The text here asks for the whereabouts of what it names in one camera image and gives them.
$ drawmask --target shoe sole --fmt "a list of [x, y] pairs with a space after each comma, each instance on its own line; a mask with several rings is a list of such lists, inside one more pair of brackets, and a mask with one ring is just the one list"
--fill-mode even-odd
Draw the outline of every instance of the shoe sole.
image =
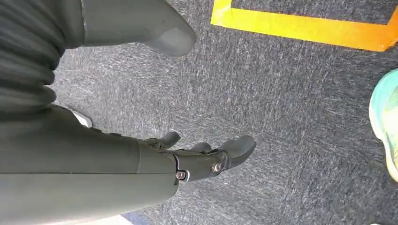
[[398, 169], [395, 166], [393, 155], [391, 155], [390, 145], [387, 135], [383, 132], [382, 122], [379, 121], [383, 108], [387, 103], [388, 97], [391, 96], [398, 84], [398, 69], [387, 73], [376, 85], [369, 104], [369, 118], [372, 129], [378, 139], [380, 139], [386, 150], [386, 164], [391, 177], [398, 182]]

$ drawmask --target yellow tape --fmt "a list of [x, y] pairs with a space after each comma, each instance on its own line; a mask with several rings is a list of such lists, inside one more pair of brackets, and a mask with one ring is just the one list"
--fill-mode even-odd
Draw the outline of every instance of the yellow tape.
[[398, 41], [398, 7], [387, 25], [322, 19], [231, 8], [232, 0], [214, 0], [211, 24], [382, 52]]

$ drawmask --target prosthetic hand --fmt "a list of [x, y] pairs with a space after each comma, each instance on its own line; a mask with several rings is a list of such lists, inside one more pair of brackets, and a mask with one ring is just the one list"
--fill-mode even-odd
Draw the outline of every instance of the prosthetic hand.
[[172, 197], [179, 183], [243, 163], [255, 141], [169, 151], [179, 136], [140, 140], [80, 125], [45, 85], [65, 49], [142, 42], [186, 54], [195, 34], [163, 0], [0, 0], [0, 224], [74, 223]]

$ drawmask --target bolt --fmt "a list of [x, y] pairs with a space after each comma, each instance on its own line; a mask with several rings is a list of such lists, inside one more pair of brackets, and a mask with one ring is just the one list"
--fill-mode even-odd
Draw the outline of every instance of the bolt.
[[184, 180], [186, 177], [186, 173], [184, 171], [177, 171], [176, 177], [179, 180]]
[[215, 172], [215, 173], [221, 172], [221, 166], [222, 166], [221, 162], [213, 163], [213, 167], [212, 167], [213, 172]]

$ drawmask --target sneaker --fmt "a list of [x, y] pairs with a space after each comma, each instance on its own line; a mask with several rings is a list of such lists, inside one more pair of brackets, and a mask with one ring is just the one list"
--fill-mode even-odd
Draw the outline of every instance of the sneaker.
[[369, 117], [377, 138], [386, 149], [388, 171], [398, 182], [398, 69], [387, 73], [370, 99]]
[[79, 120], [80, 124], [83, 126], [86, 126], [88, 128], [92, 127], [92, 121], [90, 118], [88, 118], [87, 116], [75, 111], [75, 110], [71, 110], [72, 113], [75, 115], [75, 117], [77, 118], [77, 120]]

